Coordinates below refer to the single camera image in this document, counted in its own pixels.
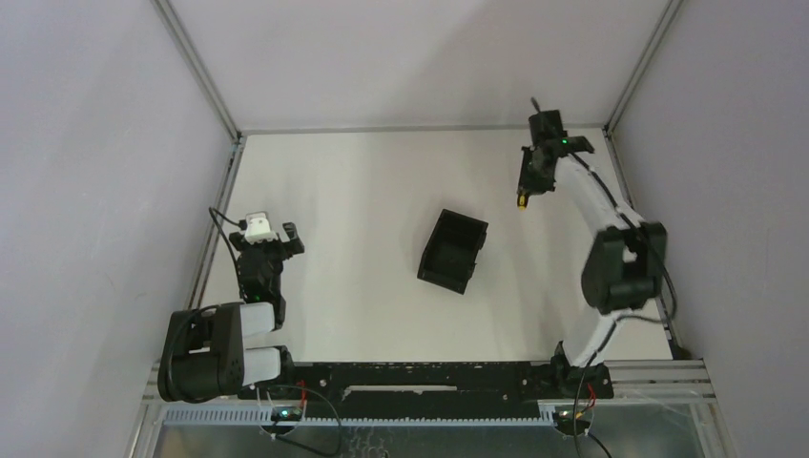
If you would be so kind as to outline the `yellow black screwdriver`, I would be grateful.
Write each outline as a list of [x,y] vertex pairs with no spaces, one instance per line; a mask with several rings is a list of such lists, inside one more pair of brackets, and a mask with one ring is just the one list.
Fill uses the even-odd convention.
[[529,196],[520,194],[517,198],[517,208],[520,211],[525,211],[528,207],[528,204],[529,204]]

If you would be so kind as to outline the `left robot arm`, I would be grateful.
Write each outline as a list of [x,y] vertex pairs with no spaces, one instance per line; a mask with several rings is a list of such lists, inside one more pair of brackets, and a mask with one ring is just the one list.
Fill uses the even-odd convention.
[[236,302],[172,314],[157,372],[157,390],[166,402],[201,404],[261,385],[277,398],[291,395],[299,376],[284,345],[248,349],[249,337],[282,329],[286,299],[281,293],[285,261],[304,253],[297,227],[285,222],[286,240],[270,230],[247,228],[229,235],[236,257]]

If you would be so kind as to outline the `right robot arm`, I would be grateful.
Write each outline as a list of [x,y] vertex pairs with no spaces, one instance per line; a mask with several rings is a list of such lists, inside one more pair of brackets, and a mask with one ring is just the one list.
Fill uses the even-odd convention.
[[668,234],[647,221],[613,193],[585,159],[594,148],[581,135],[570,135],[558,110],[538,109],[529,117],[531,143],[522,149],[516,204],[524,210],[533,197],[556,191],[569,195],[591,235],[581,270],[580,288],[587,304],[574,329],[557,345],[551,383],[565,397],[577,396],[603,360],[612,337],[661,295],[669,280],[665,268]]

